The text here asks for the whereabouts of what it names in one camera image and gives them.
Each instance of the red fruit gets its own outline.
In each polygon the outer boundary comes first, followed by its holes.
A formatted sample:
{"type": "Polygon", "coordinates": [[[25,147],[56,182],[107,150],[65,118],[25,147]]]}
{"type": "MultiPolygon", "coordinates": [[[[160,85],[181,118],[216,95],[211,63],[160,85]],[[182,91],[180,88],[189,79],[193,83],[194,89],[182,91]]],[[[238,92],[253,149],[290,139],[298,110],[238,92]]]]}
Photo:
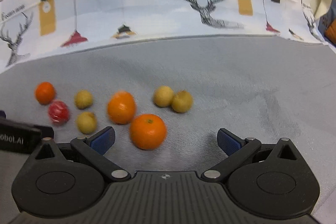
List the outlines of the red fruit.
{"type": "Polygon", "coordinates": [[[48,108],[48,116],[54,124],[62,125],[69,120],[70,112],[65,103],[55,100],[48,108]]]}

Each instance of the gray fabric surface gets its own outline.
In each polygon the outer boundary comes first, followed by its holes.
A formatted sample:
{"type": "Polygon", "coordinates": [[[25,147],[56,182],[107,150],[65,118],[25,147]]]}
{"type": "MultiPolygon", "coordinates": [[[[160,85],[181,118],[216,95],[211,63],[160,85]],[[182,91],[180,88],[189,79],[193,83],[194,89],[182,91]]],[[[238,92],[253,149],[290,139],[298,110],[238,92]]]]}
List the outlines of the gray fabric surface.
{"type": "MultiPolygon", "coordinates": [[[[202,172],[226,156],[216,133],[225,127],[241,138],[264,143],[291,138],[320,183],[314,212],[336,188],[335,54],[325,46],[307,46],[279,37],[204,37],[138,43],[49,57],[18,64],[0,75],[0,108],[16,121],[50,124],[47,107],[34,88],[50,81],[72,118],[55,128],[55,141],[80,133],[73,96],[90,90],[90,108],[98,130],[111,125],[106,103],[119,89],[130,91],[137,114],[154,113],[168,128],[164,144],[141,151],[130,142],[128,125],[114,126],[115,145],[105,156],[132,174],[135,170],[202,172]],[[187,114],[151,102],[156,87],[187,89],[194,106],[187,114]]],[[[16,214],[11,183],[26,156],[0,152],[0,223],[16,214]]]]}

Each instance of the orange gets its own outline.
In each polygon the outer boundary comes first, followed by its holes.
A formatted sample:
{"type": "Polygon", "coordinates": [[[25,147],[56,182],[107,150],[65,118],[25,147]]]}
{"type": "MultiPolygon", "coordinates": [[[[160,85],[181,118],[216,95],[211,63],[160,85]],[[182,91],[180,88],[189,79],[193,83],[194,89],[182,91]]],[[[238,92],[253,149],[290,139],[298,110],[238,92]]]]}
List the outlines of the orange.
{"type": "Polygon", "coordinates": [[[116,92],[107,105],[110,120],[118,124],[129,123],[137,111],[133,96],[126,91],[116,92]]]}
{"type": "Polygon", "coordinates": [[[163,120],[154,114],[142,114],[136,117],[129,128],[134,145],[140,149],[158,148],[167,136],[167,128],[163,120]]]}
{"type": "Polygon", "coordinates": [[[49,82],[38,84],[35,89],[35,98],[41,105],[50,104],[55,98],[55,95],[55,89],[49,82]]]}

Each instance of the metal screw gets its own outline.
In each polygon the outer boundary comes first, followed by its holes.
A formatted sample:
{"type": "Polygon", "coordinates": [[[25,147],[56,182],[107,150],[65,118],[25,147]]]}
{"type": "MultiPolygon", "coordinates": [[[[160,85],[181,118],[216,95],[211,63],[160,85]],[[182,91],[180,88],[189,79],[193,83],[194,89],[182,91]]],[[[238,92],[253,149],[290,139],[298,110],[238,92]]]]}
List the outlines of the metal screw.
{"type": "Polygon", "coordinates": [[[216,179],[221,175],[217,170],[207,170],[204,172],[204,176],[208,179],[216,179]]]}
{"type": "Polygon", "coordinates": [[[116,179],[123,179],[125,177],[127,177],[128,175],[128,172],[125,171],[125,170],[114,170],[112,173],[111,173],[112,177],[116,178],[116,179]]]}

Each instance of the small yellow fruit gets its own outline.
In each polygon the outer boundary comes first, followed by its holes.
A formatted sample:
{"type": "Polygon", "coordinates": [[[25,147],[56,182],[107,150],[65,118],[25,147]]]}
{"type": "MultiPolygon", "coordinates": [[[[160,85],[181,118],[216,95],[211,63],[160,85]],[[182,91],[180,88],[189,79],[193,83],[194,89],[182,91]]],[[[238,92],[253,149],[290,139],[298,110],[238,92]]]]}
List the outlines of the small yellow fruit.
{"type": "Polygon", "coordinates": [[[85,109],[93,104],[93,96],[87,90],[80,90],[75,95],[75,105],[78,109],[85,109]]]}
{"type": "Polygon", "coordinates": [[[191,109],[193,102],[191,94],[186,90],[182,90],[174,96],[171,107],[178,113],[184,113],[191,109]]]}
{"type": "Polygon", "coordinates": [[[159,107],[167,107],[170,106],[172,100],[174,98],[174,91],[166,86],[162,85],[157,88],[154,92],[153,101],[159,107]]]}
{"type": "Polygon", "coordinates": [[[76,119],[77,128],[83,134],[91,134],[97,128],[96,115],[92,112],[82,112],[76,119]]]}

